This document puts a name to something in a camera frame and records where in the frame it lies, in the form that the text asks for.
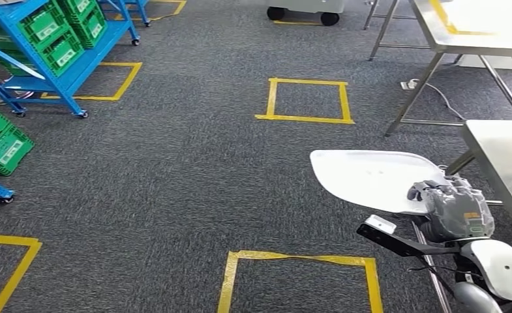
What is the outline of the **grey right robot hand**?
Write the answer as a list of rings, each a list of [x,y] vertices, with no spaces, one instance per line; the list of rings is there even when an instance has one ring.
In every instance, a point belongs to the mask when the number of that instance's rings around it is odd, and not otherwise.
[[[426,213],[412,219],[425,238],[444,243],[491,237],[495,222],[482,191],[474,189],[467,179],[458,175],[444,179],[444,183],[416,182],[406,195],[408,200],[425,204]]]

